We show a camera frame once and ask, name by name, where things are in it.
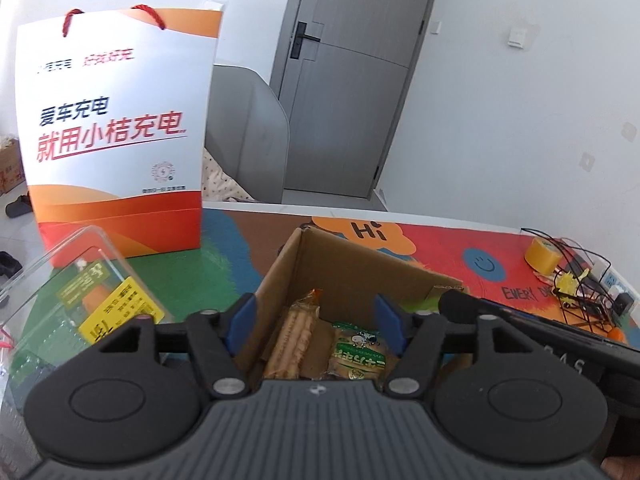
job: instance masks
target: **roll of tape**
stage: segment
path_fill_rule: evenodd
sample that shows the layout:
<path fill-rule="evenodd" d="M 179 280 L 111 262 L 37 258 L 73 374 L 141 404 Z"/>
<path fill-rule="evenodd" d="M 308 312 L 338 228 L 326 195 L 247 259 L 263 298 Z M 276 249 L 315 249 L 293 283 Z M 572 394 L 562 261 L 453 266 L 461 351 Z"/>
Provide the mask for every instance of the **roll of tape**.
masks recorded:
<path fill-rule="evenodd" d="M 544 238 L 533 238 L 524 254 L 525 261 L 540 274 L 550 275 L 562 260 L 562 253 L 551 242 Z"/>

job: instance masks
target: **hand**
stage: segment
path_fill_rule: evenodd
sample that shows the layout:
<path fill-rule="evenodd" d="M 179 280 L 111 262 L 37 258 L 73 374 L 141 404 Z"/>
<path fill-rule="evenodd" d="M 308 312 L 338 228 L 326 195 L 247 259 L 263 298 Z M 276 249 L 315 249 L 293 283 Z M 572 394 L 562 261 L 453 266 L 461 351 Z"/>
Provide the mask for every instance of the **hand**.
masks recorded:
<path fill-rule="evenodd" d="M 640 456 L 609 456 L 601 468 L 612 480 L 640 480 Z"/>

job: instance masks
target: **smiley face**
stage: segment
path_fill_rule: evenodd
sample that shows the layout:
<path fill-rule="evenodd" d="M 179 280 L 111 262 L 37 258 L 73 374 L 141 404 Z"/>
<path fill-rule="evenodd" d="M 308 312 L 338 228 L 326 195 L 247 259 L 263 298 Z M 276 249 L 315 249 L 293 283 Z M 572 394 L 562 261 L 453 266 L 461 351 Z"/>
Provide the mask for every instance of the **smiley face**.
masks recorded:
<path fill-rule="evenodd" d="M 484 280 L 503 282 L 507 277 L 500 262 L 482 249 L 465 249 L 462 257 L 466 266 Z"/>

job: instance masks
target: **red rope handle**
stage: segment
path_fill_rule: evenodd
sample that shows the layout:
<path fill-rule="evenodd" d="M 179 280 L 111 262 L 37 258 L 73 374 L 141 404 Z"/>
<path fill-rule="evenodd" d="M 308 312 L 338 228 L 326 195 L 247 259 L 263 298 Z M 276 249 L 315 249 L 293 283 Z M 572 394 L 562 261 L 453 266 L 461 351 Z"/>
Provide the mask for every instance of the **red rope handle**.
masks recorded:
<path fill-rule="evenodd" d="M 131 8 L 144 10 L 149 16 L 151 16 L 154 20 L 156 20 L 156 23 L 158 24 L 158 27 L 160 27 L 161 30 L 166 29 L 164 20 L 160 17 L 160 14 L 158 14 L 153 7 L 149 7 L 148 5 L 145 5 L 145 4 L 140 4 L 140 5 L 133 6 Z"/>
<path fill-rule="evenodd" d="M 71 18 L 74 14 L 83 14 L 84 10 L 80 9 L 71 9 L 65 16 L 65 22 L 62 24 L 62 37 L 66 38 L 66 35 L 69 33 L 69 26 L 71 25 Z"/>

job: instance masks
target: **slipper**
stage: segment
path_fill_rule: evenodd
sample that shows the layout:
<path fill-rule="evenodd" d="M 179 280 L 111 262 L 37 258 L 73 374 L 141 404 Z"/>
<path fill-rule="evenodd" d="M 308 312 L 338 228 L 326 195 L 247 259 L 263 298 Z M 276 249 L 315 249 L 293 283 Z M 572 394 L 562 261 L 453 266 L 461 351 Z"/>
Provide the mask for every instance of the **slipper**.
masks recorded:
<path fill-rule="evenodd" d="M 13 202 L 6 205 L 4 212 L 9 218 L 18 218 L 18 216 L 33 212 L 29 195 L 20 195 Z"/>
<path fill-rule="evenodd" d="M 0 251 L 0 276 L 4 274 L 8 278 L 14 277 L 22 266 L 18 260 L 5 251 Z"/>

